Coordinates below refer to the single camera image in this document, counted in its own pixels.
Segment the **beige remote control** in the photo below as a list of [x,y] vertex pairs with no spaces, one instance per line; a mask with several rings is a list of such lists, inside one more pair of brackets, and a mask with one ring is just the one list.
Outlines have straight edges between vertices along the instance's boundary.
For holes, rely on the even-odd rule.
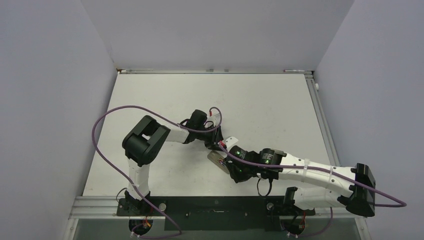
[[208,153],[207,158],[214,163],[220,170],[222,170],[227,175],[230,174],[225,162],[223,156],[218,153],[215,150],[212,150]]

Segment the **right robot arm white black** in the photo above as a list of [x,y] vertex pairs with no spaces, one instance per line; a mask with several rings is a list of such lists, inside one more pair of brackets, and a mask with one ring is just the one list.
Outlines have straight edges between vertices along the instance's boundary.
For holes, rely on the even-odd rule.
[[236,182],[250,178],[290,180],[310,187],[288,187],[282,207],[289,214],[315,208],[342,208],[361,217],[375,216],[376,180],[368,165],[354,167],[325,165],[295,157],[281,150],[264,148],[246,151],[237,145],[224,158],[230,177]]

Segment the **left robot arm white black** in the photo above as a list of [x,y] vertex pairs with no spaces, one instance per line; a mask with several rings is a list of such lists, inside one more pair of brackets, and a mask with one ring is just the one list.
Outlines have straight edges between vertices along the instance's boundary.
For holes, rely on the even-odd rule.
[[128,159],[129,179],[125,191],[125,203],[136,215],[148,211],[150,196],[150,164],[159,154],[165,142],[189,144],[202,141],[209,150],[217,150],[223,135],[220,127],[222,114],[205,113],[196,109],[190,118],[179,124],[160,124],[150,115],[144,116],[122,141]]

